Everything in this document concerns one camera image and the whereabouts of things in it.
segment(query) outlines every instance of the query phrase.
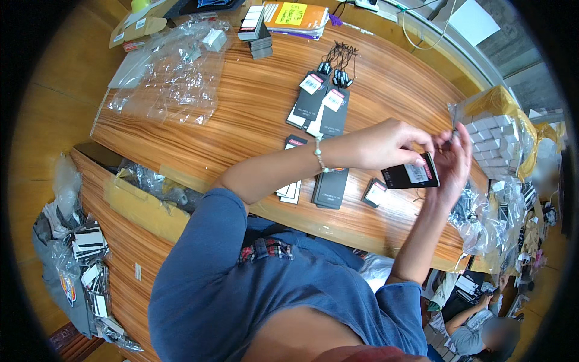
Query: paper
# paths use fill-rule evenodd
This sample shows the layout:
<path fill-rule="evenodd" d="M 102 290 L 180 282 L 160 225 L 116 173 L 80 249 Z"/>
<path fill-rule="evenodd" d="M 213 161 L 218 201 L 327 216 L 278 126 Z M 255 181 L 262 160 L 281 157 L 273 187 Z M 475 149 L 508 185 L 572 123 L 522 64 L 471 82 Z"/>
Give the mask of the paper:
<path fill-rule="evenodd" d="M 493 18 L 475 0 L 466 0 L 452 14 L 448 23 L 472 46 L 476 46 L 501 30 Z"/>
<path fill-rule="evenodd" d="M 157 1 L 156 3 L 153 3 L 153 4 L 145 7 L 145 9 L 137 12 L 136 14 L 131 13 L 131 14 L 129 15 L 129 17 L 127 18 L 127 20 L 124 21 L 124 28 L 126 29 L 126 28 L 128 28 L 131 24 L 136 23 L 140 18 L 144 17 L 144 16 L 149 12 L 149 10 L 151 10 L 151 9 L 154 8 L 155 6 L 161 5 L 161 4 L 164 3 L 165 1 L 167 1 L 167 0 L 159 0 L 159 1 Z"/>

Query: barcode sticker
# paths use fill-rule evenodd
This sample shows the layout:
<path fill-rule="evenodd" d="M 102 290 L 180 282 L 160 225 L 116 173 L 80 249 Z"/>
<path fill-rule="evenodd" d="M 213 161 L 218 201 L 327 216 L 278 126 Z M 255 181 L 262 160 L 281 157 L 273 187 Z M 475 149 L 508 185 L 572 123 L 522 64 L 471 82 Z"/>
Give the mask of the barcode sticker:
<path fill-rule="evenodd" d="M 137 25 L 135 25 L 135 30 L 137 30 L 137 29 L 142 28 L 143 26 L 145 26 L 145 21 L 146 21 L 146 18 L 139 20 L 139 21 L 137 22 Z"/>
<path fill-rule="evenodd" d="M 141 265 L 135 263 L 135 279 L 141 281 Z"/>
<path fill-rule="evenodd" d="M 411 184 L 428 181 L 428 176 L 426 176 L 424 166 L 417 167 L 413 164 L 405 164 L 404 167 L 406 168 L 406 173 L 408 173 L 408 178 L 410 178 Z"/>
<path fill-rule="evenodd" d="M 338 111 L 343 102 L 344 95 L 335 89 L 330 90 L 322 100 L 322 104 L 334 112 Z"/>
<path fill-rule="evenodd" d="M 317 77 L 315 74 L 308 75 L 299 86 L 310 94 L 314 94 L 316 90 L 324 83 L 322 79 Z"/>
<path fill-rule="evenodd" d="M 117 41 L 121 40 L 124 38 L 124 32 L 120 33 L 119 35 L 115 36 L 115 39 L 112 40 L 113 43 L 116 43 Z"/>

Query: bracelet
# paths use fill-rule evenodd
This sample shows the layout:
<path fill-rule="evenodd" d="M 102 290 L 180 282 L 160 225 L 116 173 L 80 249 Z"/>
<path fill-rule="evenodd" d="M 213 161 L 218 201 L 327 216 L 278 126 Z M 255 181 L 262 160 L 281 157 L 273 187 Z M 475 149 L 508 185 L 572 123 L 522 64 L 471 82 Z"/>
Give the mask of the bracelet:
<path fill-rule="evenodd" d="M 320 150 L 320 139 L 316 137 L 316 150 L 314 151 L 314 155 L 318 158 L 318 162 L 320 163 L 320 167 L 322 168 L 323 173 L 328 173 L 330 171 L 334 171 L 334 169 L 329 169 L 324 165 L 324 161 L 322 161 L 322 150 Z"/>

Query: white tag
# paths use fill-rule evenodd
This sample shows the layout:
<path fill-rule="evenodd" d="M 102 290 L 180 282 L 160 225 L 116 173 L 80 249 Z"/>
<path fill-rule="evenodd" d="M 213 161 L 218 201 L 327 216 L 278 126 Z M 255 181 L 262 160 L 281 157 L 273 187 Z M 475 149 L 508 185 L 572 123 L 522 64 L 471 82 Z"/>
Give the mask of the white tag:
<path fill-rule="evenodd" d="M 124 38 L 124 32 L 120 33 L 119 35 L 115 36 L 115 39 L 112 40 L 113 43 L 116 43 L 117 41 L 121 40 Z"/>
<path fill-rule="evenodd" d="M 329 91 L 328 94 L 326 94 L 326 96 L 322 100 L 322 104 L 328 107 L 329 109 L 333 110 L 334 112 L 338 111 L 343 102 L 344 102 L 344 95 L 335 89 Z"/>
<path fill-rule="evenodd" d="M 80 281 L 82 285 L 87 286 L 90 284 L 91 281 L 94 280 L 99 274 L 101 273 L 101 267 L 97 264 L 91 266 L 87 271 L 84 272 Z"/>
<path fill-rule="evenodd" d="M 417 184 L 418 182 L 428 181 L 428 176 L 426 176 L 425 166 L 414 166 L 413 164 L 405 164 L 406 173 L 408 178 L 410 178 L 411 184 Z"/>
<path fill-rule="evenodd" d="M 384 198 L 384 190 L 380 184 L 374 182 L 370 187 L 370 191 L 366 195 L 366 200 L 373 202 L 374 204 L 380 206 Z"/>
<path fill-rule="evenodd" d="M 139 20 L 139 21 L 137 22 L 137 25 L 135 25 L 135 30 L 137 30 L 137 29 L 142 28 L 143 26 L 145 26 L 145 21 L 146 21 L 146 18 Z"/>
<path fill-rule="evenodd" d="M 324 83 L 320 77 L 317 77 L 315 74 L 308 75 L 299 86 L 310 94 L 314 94 L 316 90 Z"/>
<path fill-rule="evenodd" d="M 135 263 L 135 279 L 141 281 L 141 265 Z"/>

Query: wood grain surface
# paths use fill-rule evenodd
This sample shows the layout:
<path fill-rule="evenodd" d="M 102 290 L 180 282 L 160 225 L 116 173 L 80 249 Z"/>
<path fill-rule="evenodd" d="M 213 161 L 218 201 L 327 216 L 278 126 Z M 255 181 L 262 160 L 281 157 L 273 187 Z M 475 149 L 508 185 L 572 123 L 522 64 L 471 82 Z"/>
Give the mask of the wood grain surface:
<path fill-rule="evenodd" d="M 103 107 L 92 138 L 111 150 L 197 191 L 231 165 L 282 149 L 285 138 L 296 134 L 313 138 L 285 123 L 298 95 L 304 74 L 317 68 L 334 40 L 359 50 L 345 132 L 394 117 L 429 133 L 450 129 L 446 104 L 464 96 L 422 61 L 377 36 L 347 27 L 327 26 L 320 41 L 273 35 L 273 56 L 253 60 L 246 44 L 233 34 L 231 49 L 218 89 L 219 104 L 204 126 L 179 124 L 186 106 L 173 107 L 164 123 L 142 116 L 117 114 Z M 353 68 L 347 69 L 351 77 Z M 115 95 L 111 90 L 105 105 Z M 156 94 L 140 92 L 143 107 Z M 486 190 L 487 178 L 476 162 L 471 172 Z M 340 210 L 324 210 L 310 202 L 314 180 L 303 180 L 298 205 L 282 203 L 274 195 L 252 205 L 251 212 L 316 236 L 395 256 L 422 206 L 419 189 L 390 190 L 378 209 L 360 201 L 366 185 L 378 171 L 350 170 Z M 455 268 L 462 240 L 447 225 L 432 267 Z"/>
<path fill-rule="evenodd" d="M 153 282 L 173 244 L 123 218 L 104 200 L 103 185 L 111 173 L 73 149 L 71 158 L 82 173 L 82 206 L 101 225 L 111 252 L 109 286 L 112 313 L 144 352 L 122 353 L 132 362 L 159 361 L 149 339 L 147 307 Z M 135 263 L 141 266 L 141 280 L 135 278 Z"/>

